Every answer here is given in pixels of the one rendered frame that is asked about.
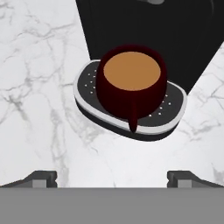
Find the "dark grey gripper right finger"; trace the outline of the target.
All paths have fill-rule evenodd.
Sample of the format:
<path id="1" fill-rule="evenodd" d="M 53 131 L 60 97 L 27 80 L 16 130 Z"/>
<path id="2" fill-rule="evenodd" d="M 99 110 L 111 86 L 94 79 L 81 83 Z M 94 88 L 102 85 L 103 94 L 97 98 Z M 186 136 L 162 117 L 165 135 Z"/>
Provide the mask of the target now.
<path id="1" fill-rule="evenodd" d="M 224 188 L 224 185 L 218 185 L 198 178 L 191 171 L 168 171 L 167 179 L 168 188 Z"/>

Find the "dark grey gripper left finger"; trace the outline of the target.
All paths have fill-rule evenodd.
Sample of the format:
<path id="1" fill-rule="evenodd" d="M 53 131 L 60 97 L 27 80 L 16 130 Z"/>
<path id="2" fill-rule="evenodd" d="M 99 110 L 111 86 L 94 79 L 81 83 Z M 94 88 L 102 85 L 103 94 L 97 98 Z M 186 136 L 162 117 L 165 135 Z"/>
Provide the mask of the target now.
<path id="1" fill-rule="evenodd" d="M 2 185 L 2 188 L 57 188 L 56 171 L 34 171 L 24 179 Z"/>

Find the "dark red coffee mug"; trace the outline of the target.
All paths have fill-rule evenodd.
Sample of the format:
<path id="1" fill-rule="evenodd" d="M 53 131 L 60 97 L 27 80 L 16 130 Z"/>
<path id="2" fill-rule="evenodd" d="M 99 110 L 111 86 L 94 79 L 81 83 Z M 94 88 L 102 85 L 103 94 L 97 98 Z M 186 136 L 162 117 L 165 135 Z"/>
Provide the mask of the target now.
<path id="1" fill-rule="evenodd" d="M 155 111 L 165 97 L 165 62 L 158 52 L 122 45 L 107 52 L 97 69 L 96 94 L 113 116 L 126 119 L 131 132 L 137 120 Z"/>

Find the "black coffee machine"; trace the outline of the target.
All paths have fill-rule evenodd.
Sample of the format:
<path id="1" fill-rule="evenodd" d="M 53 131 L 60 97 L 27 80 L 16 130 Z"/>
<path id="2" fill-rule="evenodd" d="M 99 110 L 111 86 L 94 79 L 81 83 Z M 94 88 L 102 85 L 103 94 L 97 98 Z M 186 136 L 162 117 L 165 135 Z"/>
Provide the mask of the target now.
<path id="1" fill-rule="evenodd" d="M 187 95 L 224 42 L 224 0 L 75 0 L 90 61 L 73 84 L 80 112 L 117 134 L 141 141 L 170 135 L 186 110 Z M 136 132 L 127 120 L 106 111 L 95 92 L 96 69 L 116 46 L 138 44 L 158 52 L 167 68 L 167 90 L 158 108 L 138 120 Z"/>

